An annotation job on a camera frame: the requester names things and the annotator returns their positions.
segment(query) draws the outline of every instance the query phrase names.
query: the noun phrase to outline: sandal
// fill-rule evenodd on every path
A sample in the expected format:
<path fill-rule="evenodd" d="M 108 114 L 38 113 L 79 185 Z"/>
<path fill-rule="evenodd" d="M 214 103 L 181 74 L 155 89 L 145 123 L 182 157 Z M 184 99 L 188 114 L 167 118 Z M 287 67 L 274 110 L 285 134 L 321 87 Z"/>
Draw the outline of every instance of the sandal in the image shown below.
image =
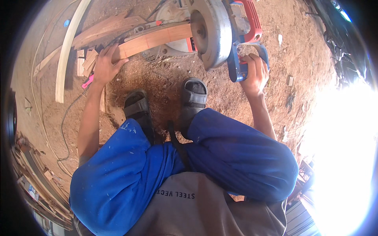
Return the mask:
<path fill-rule="evenodd" d="M 138 122 L 148 141 L 153 145 L 155 143 L 155 134 L 146 91 L 139 88 L 129 92 L 125 97 L 123 112 L 127 119 L 132 118 Z"/>
<path fill-rule="evenodd" d="M 181 88 L 181 134 L 187 139 L 187 130 L 194 116 L 205 109 L 208 88 L 202 80 L 190 77 L 183 81 Z"/>

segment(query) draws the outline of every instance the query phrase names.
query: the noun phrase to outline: circular saw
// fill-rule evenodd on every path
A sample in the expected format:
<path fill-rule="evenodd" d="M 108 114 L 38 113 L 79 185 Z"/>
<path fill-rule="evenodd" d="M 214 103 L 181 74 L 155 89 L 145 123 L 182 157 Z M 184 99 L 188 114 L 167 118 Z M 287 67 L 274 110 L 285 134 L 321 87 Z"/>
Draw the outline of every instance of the circular saw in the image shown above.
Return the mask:
<path fill-rule="evenodd" d="M 268 53 L 260 43 L 262 29 L 252 0 L 185 0 L 190 13 L 191 31 L 198 56 L 206 71 L 227 61 L 233 82 L 247 78 L 245 62 L 240 62 L 237 47 L 254 46 L 267 63 Z"/>

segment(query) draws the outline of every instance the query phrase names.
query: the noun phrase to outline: lumber stack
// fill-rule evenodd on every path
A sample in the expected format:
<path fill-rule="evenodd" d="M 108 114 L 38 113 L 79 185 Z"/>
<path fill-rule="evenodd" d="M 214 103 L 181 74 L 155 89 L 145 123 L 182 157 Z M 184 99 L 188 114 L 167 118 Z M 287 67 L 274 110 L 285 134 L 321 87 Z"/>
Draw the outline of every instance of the lumber stack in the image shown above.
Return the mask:
<path fill-rule="evenodd" d="M 17 174 L 26 203 L 37 213 L 66 230 L 72 230 L 73 213 L 68 203 L 68 193 L 64 193 L 59 183 L 53 179 L 48 168 L 39 158 L 39 152 L 26 145 L 12 149 L 13 168 Z"/>

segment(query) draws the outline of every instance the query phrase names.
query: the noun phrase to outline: sawdust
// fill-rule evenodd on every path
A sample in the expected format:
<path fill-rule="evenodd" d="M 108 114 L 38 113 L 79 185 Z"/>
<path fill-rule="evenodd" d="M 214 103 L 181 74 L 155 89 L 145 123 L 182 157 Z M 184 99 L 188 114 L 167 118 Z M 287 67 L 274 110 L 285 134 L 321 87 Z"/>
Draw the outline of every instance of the sawdust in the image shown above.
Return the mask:
<path fill-rule="evenodd" d="M 154 9 L 158 2 L 158 0 L 92 1 L 88 7 L 89 11 L 84 14 L 84 20 L 79 25 L 79 31 L 131 8 L 133 8 L 131 16 L 147 17 L 149 11 L 146 11 L 146 8 Z M 31 116 L 29 116 L 22 105 L 18 106 L 18 131 L 28 137 L 36 149 L 46 153 L 41 155 L 42 161 L 56 176 L 63 179 L 64 183 L 61 184 L 69 192 L 70 178 L 59 169 L 55 157 L 46 146 L 42 124 L 37 113 L 33 111 L 35 106 L 29 84 L 31 62 L 44 27 L 56 12 L 68 3 L 69 1 L 51 1 L 38 15 L 20 49 L 14 67 L 12 88 L 16 91 L 17 103 L 23 104 L 27 98 L 31 101 L 32 107 Z M 266 103 L 278 139 L 282 140 L 283 127 L 286 126 L 289 133 L 288 142 L 285 144 L 295 152 L 303 125 L 309 121 L 311 108 L 316 103 L 316 90 L 322 90 L 335 77 L 330 51 L 322 38 L 322 25 L 317 19 L 304 15 L 308 7 L 302 0 L 261 0 L 254 4 L 263 28 L 262 43 L 268 50 L 271 66 L 270 80 L 265 88 Z M 58 19 L 53 31 L 47 33 L 48 36 L 43 41 L 44 47 L 38 54 L 37 63 L 62 44 L 67 30 L 63 27 L 63 22 L 72 17 L 76 7 L 76 3 L 69 7 Z M 283 35 L 281 47 L 278 43 L 278 34 Z M 105 46 L 116 36 L 110 35 L 88 46 L 96 44 Z M 252 51 L 252 48 L 244 47 L 242 52 Z M 73 52 L 69 58 L 64 104 L 54 101 L 57 64 L 50 66 L 40 80 L 34 81 L 37 102 L 42 108 L 51 145 L 60 158 L 67 155 L 60 135 L 62 116 L 68 106 L 82 93 L 81 84 L 85 80 L 82 77 L 76 77 L 75 53 Z M 294 77 L 293 86 L 287 85 L 289 75 Z M 135 55 L 106 86 L 106 113 L 100 113 L 100 143 L 106 142 L 125 120 L 121 109 L 122 96 L 136 88 L 144 88 L 147 91 L 153 125 L 157 133 L 162 136 L 162 140 L 169 140 L 166 131 L 167 120 L 173 120 L 175 124 L 178 124 L 180 86 L 181 82 L 188 77 L 198 77 L 207 84 L 208 107 L 253 126 L 248 101 L 240 84 L 230 81 L 226 64 L 213 72 L 206 72 L 196 55 L 161 63 L 149 63 L 140 55 Z M 285 104 L 287 97 L 293 92 L 296 96 L 292 101 L 292 110 L 288 112 Z M 72 173 L 78 164 L 76 139 L 85 99 L 83 97 L 73 105 L 63 126 L 70 150 L 69 159 L 63 163 Z M 188 142 L 182 137 L 179 140 Z"/>

